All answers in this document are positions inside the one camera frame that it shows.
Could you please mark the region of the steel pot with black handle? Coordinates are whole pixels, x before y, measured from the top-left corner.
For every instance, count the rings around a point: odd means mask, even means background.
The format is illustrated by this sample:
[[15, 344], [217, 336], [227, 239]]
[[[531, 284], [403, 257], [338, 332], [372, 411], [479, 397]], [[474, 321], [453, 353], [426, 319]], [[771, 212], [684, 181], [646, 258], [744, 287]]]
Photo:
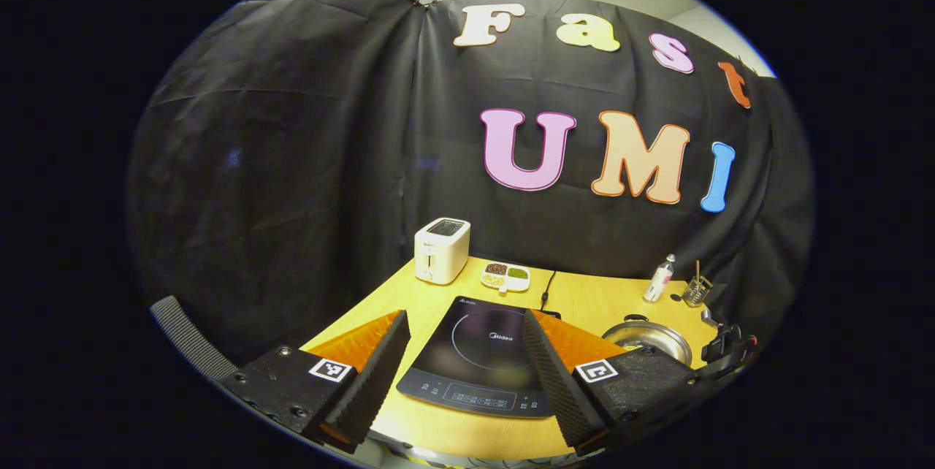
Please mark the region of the steel pot with black handle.
[[627, 351], [652, 346], [686, 366], [692, 363], [688, 340], [666, 325], [651, 322], [647, 316], [627, 315], [621, 323], [605, 330], [601, 338]]

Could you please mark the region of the white toaster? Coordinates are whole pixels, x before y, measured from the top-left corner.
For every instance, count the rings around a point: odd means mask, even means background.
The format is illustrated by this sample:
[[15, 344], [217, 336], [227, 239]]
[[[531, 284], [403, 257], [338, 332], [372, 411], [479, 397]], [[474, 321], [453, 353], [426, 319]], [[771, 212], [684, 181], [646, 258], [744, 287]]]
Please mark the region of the white toaster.
[[438, 217], [414, 236], [414, 275], [421, 281], [453, 283], [470, 255], [471, 223]]

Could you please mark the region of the white divided dish with beans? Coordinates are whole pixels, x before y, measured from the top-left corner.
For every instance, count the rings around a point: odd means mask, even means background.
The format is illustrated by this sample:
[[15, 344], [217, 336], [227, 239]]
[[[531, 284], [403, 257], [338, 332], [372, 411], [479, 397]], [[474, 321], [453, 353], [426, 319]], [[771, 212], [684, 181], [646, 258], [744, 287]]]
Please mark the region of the white divided dish with beans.
[[530, 282], [530, 270], [514, 264], [489, 262], [481, 273], [482, 285], [497, 289], [500, 295], [509, 291], [527, 291]]

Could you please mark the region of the black induction cooktop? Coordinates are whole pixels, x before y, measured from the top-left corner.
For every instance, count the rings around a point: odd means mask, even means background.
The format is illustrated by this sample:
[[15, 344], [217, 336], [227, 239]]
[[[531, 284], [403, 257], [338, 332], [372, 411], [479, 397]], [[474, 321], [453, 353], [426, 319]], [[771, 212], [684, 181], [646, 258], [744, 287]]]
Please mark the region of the black induction cooktop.
[[527, 309], [458, 296], [395, 386], [414, 400], [507, 419], [554, 415], [523, 340]]

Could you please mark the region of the dark ribbed strip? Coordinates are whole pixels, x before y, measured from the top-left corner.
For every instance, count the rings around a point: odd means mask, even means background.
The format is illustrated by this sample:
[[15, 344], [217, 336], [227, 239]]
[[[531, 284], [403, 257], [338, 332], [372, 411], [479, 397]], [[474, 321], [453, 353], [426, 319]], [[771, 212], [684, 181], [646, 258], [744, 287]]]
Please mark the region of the dark ribbed strip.
[[237, 372], [237, 366], [224, 356], [196, 328], [183, 306], [174, 296], [157, 300], [150, 306], [150, 314], [174, 349], [197, 370], [201, 376], [219, 381]]

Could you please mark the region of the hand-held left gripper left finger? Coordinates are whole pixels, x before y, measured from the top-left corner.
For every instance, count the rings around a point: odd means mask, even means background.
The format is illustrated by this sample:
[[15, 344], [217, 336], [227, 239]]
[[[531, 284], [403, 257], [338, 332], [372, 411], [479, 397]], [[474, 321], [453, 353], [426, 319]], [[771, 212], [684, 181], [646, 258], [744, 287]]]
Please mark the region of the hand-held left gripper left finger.
[[394, 310], [308, 350], [278, 346], [220, 383], [291, 432], [351, 454], [370, 432], [410, 336], [406, 310]]

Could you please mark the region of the white plastic bottle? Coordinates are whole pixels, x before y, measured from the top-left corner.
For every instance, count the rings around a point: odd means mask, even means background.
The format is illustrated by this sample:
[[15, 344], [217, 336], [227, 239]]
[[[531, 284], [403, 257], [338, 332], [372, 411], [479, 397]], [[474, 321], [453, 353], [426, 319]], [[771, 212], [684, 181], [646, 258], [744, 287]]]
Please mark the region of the white plastic bottle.
[[665, 261], [657, 267], [649, 285], [642, 294], [642, 299], [644, 302], [656, 303], [659, 299], [661, 299], [665, 288], [667, 287], [672, 275], [674, 274], [675, 261], [676, 256], [674, 253], [669, 253], [665, 257]]

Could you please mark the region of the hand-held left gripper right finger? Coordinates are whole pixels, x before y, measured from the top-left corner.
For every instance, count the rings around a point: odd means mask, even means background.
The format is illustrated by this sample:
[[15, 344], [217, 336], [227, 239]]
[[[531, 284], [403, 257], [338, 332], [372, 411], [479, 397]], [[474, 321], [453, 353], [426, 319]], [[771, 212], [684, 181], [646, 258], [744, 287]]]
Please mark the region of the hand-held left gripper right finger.
[[655, 346], [625, 351], [545, 315], [524, 315], [525, 348], [577, 455], [635, 443], [701, 400], [703, 376]]

